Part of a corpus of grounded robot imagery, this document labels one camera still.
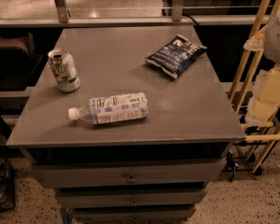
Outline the grey drawer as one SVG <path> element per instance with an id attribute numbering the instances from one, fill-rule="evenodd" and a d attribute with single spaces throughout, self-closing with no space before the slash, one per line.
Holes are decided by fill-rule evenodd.
<path id="1" fill-rule="evenodd" d="M 58 193 L 58 202 L 67 208 L 136 207 L 199 203 L 206 189 L 132 189 L 108 192 Z"/>
<path id="2" fill-rule="evenodd" d="M 216 179 L 225 159 L 140 162 L 107 165 L 36 165 L 34 178 L 45 188 L 68 189 L 205 182 Z"/>
<path id="3" fill-rule="evenodd" d="M 79 222 L 118 222 L 158 219 L 187 219 L 195 212 L 194 206 L 151 206 L 131 208 L 75 209 L 73 217 Z"/>

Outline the grey drawer cabinet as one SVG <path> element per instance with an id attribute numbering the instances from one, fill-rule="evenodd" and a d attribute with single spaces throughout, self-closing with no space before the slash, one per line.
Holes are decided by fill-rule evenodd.
<path id="1" fill-rule="evenodd" d="M 80 222 L 191 217 L 244 132 L 207 57 L 178 78 L 145 59 L 193 27 L 66 28 L 80 88 L 42 72 L 8 139 Z"/>

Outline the bottom grey drawer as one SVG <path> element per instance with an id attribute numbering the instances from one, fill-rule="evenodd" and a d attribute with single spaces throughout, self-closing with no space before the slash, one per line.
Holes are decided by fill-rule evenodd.
<path id="1" fill-rule="evenodd" d="M 79 222 L 118 222 L 158 219 L 187 219 L 195 212 L 194 206 L 151 206 L 131 208 L 75 209 L 73 217 Z"/>

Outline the green white soda can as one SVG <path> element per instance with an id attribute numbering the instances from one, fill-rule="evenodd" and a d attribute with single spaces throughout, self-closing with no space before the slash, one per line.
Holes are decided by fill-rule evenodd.
<path id="1" fill-rule="evenodd" d="M 67 49 L 56 48 L 49 52 L 49 67 L 62 92 L 72 92 L 80 87 L 73 56 Z"/>

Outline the middle grey drawer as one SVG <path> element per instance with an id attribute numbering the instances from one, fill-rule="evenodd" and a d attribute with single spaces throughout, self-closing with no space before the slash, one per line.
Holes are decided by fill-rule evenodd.
<path id="1" fill-rule="evenodd" d="M 199 203 L 206 189 L 132 189 L 108 192 L 58 193 L 58 202 L 67 208 L 136 207 Z"/>

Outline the blue chip bag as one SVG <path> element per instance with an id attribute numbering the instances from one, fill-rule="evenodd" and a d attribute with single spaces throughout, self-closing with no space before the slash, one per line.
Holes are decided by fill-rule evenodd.
<path id="1" fill-rule="evenodd" d="M 207 47 L 197 45 L 182 35 L 144 59 L 148 64 L 159 67 L 165 74 L 178 78 L 190 65 L 207 51 Z"/>

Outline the metal window frame rail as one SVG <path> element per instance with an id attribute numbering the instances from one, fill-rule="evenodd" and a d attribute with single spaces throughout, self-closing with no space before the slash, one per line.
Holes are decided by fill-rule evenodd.
<path id="1" fill-rule="evenodd" d="M 0 0 L 0 27 L 179 22 L 251 23 L 261 0 Z"/>

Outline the white plastic items on rack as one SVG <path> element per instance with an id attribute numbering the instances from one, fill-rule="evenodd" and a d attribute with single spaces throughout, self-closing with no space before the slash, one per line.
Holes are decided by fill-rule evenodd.
<path id="1" fill-rule="evenodd" d="M 263 51 L 264 56 L 275 63 L 269 71 L 259 71 L 247 105 L 245 122 L 260 126 L 280 107 L 280 9 L 267 25 L 245 42 L 244 49 Z"/>

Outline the blue label plastic bottle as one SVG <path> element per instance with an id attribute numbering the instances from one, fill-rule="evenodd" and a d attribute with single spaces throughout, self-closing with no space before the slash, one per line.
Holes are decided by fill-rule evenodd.
<path id="1" fill-rule="evenodd" d="M 144 119 L 147 115 L 147 97 L 142 92 L 90 98 L 86 104 L 68 109 L 70 120 L 82 119 L 93 125 Z"/>

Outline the top grey drawer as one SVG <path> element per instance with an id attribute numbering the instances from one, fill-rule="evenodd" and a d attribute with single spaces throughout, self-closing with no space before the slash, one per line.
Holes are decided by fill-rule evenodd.
<path id="1" fill-rule="evenodd" d="M 205 182 L 216 179 L 225 159 L 140 162 L 107 165 L 36 165 L 34 178 L 45 188 L 68 189 Z"/>

